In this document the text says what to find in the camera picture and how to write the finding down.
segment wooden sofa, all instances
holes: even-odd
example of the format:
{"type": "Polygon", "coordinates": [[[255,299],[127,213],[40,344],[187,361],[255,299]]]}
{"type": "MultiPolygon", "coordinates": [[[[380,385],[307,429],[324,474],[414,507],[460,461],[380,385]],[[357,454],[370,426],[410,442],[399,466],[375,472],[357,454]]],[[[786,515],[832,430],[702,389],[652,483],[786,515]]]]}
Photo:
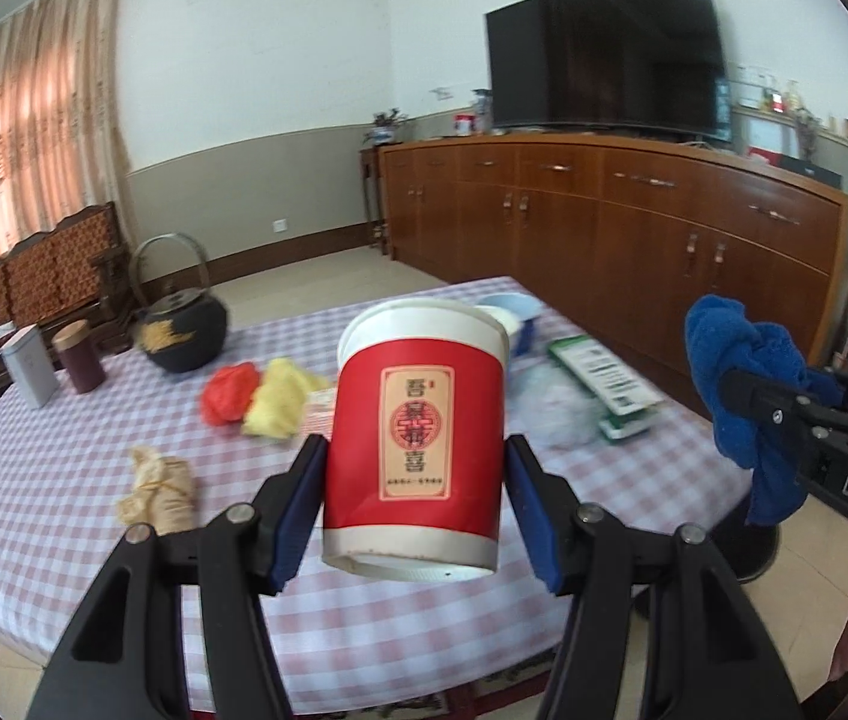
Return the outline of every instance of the wooden sofa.
{"type": "MultiPolygon", "coordinates": [[[[51,338],[86,319],[102,351],[126,351],[134,309],[129,261],[113,203],[83,208],[19,242],[0,257],[0,346],[14,328],[37,324],[52,353],[51,338]]],[[[9,384],[0,358],[0,391],[9,384]]]]}

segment brown canister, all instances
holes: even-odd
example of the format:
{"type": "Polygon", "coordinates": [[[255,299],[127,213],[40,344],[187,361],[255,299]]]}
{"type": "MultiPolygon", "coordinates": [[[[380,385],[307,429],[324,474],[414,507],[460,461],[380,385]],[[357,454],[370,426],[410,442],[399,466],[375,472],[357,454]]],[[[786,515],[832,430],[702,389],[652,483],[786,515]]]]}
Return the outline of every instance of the brown canister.
{"type": "Polygon", "coordinates": [[[79,394],[97,389],[107,378],[91,339],[91,324],[86,319],[72,322],[54,336],[52,343],[79,394]]]}

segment wooden lid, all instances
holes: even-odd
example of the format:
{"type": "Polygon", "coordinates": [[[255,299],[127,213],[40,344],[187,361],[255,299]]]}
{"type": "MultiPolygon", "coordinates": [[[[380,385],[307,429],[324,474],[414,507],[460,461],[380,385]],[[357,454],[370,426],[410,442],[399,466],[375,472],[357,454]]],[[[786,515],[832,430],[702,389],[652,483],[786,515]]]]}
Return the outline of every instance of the wooden lid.
{"type": "Polygon", "coordinates": [[[64,329],[54,336],[51,343],[57,351],[62,352],[65,349],[70,349],[72,346],[77,346],[80,341],[91,334],[91,324],[86,319],[79,319],[76,322],[70,322],[64,329]]]}

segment yellow cloth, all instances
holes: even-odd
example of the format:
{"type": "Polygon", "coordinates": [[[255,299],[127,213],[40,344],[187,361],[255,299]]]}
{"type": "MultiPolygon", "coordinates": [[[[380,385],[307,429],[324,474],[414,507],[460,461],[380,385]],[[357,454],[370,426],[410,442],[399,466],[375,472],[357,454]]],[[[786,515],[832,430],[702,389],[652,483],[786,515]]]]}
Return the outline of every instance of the yellow cloth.
{"type": "Polygon", "coordinates": [[[323,376],[297,367],[287,357],[276,357],[267,365],[263,384],[254,390],[241,432],[288,439],[300,428],[307,396],[328,386],[331,383],[323,376]]]}
{"type": "Polygon", "coordinates": [[[186,460],[161,455],[151,446],[130,450],[134,461],[134,489],[118,501],[118,519],[124,525],[146,522],[158,536],[193,528],[193,480],[186,460]]]}

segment cup label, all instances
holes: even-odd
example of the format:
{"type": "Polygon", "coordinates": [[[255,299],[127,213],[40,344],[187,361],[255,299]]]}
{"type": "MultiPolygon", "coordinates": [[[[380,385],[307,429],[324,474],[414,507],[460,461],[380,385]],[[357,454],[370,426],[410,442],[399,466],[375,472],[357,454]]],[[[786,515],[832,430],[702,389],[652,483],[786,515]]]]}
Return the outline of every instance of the cup label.
{"type": "Polygon", "coordinates": [[[447,500],[454,446],[454,369],[380,372],[380,499],[447,500]]]}

